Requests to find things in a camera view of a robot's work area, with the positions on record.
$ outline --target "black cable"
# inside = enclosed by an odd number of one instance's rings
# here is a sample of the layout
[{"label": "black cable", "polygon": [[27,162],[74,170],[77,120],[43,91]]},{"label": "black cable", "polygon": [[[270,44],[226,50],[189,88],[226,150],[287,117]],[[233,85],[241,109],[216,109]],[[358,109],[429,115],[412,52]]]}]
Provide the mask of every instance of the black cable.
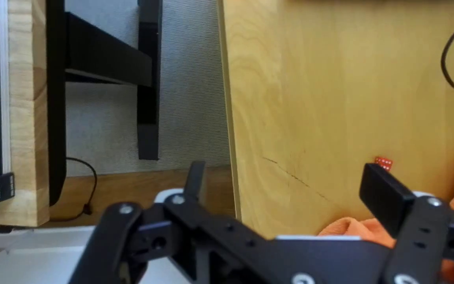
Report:
[{"label": "black cable", "polygon": [[95,169],[92,164],[88,164],[88,162],[84,161],[84,159],[71,158],[71,156],[66,156],[66,161],[74,161],[74,162],[81,162],[81,164],[87,166],[87,167],[92,170],[92,175],[93,175],[95,181],[93,181],[93,186],[92,186],[92,191],[90,191],[90,197],[88,197],[87,202],[84,203],[84,208],[82,208],[77,214],[74,214],[74,216],[70,216],[70,218],[57,218],[57,219],[54,218],[54,219],[51,219],[51,221],[59,221],[59,222],[73,221],[73,219],[81,218],[82,214],[92,214],[92,200],[93,200],[95,192],[96,192],[96,189],[98,189],[98,172],[96,172],[96,169]]},{"label": "black cable", "polygon": [[449,76],[448,65],[446,65],[448,52],[449,52],[449,47],[451,47],[453,42],[454,42],[454,33],[451,35],[451,38],[448,39],[448,42],[446,42],[446,46],[443,49],[443,53],[442,53],[442,71],[443,71],[443,76],[448,80],[448,83],[454,88],[454,80]]}]

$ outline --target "floor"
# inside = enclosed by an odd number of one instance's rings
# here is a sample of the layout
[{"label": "floor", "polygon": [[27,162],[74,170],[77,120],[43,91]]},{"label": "floor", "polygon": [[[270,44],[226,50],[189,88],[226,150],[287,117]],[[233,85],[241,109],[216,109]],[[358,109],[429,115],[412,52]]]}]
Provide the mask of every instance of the floor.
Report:
[{"label": "floor", "polygon": [[[216,0],[164,1],[159,161],[137,158],[133,85],[66,85],[68,154],[99,173],[229,164],[216,8]],[[66,0],[66,9],[137,42],[137,0]],[[90,172],[70,162],[68,175]]]}]

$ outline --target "wooden board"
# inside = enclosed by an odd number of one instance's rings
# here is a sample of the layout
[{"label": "wooden board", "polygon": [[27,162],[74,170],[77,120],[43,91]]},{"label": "wooden board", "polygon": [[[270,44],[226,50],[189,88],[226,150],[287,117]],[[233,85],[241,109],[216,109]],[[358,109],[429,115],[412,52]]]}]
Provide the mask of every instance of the wooden board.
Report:
[{"label": "wooden board", "polygon": [[11,167],[16,197],[0,203],[0,224],[49,219],[46,0],[8,0]]},{"label": "wooden board", "polygon": [[[267,237],[350,214],[377,154],[454,194],[454,0],[222,0],[237,213]],[[454,74],[454,47],[449,53]]]},{"label": "wooden board", "polygon": [[[137,202],[150,208],[159,191],[169,188],[183,188],[188,170],[159,170],[140,173],[101,175],[98,191],[93,197],[93,214],[84,214],[74,221],[54,221],[76,216],[88,200],[93,178],[66,178],[63,194],[52,207],[51,227],[93,225],[98,224],[103,211],[117,202]],[[233,216],[233,192],[230,167],[210,167],[207,173],[205,207],[216,214]]]}]

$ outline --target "wooden panel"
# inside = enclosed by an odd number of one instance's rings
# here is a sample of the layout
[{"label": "wooden panel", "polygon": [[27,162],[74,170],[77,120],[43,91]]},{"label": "wooden panel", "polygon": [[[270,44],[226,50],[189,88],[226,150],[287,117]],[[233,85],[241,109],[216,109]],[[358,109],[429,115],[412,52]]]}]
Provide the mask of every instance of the wooden panel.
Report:
[{"label": "wooden panel", "polygon": [[[238,216],[267,237],[369,213],[363,164],[454,194],[454,1],[224,0]],[[454,74],[454,47],[449,53]]]},{"label": "wooden panel", "polygon": [[46,0],[8,0],[11,166],[16,197],[0,203],[0,224],[49,219]]},{"label": "wooden panel", "polygon": [[[163,170],[123,175],[101,175],[98,191],[93,199],[93,214],[74,221],[55,221],[76,216],[88,199],[93,178],[68,178],[62,197],[52,207],[52,227],[92,225],[98,224],[101,213],[117,202],[137,202],[148,208],[156,194],[169,188],[183,188],[188,170]],[[233,216],[233,192],[230,167],[210,167],[207,175],[205,205],[211,213]]]}]

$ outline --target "orange cloth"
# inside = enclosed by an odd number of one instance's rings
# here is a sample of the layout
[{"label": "orange cloth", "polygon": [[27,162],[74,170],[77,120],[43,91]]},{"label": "orange cloth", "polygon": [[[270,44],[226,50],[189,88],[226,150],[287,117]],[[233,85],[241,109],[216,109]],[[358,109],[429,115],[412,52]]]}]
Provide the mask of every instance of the orange cloth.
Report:
[{"label": "orange cloth", "polygon": [[[355,218],[341,218],[326,225],[319,235],[358,235],[363,240],[375,241],[388,248],[393,248],[396,243],[377,219],[358,221]],[[445,262],[443,276],[449,284],[454,284],[453,262]]]}]

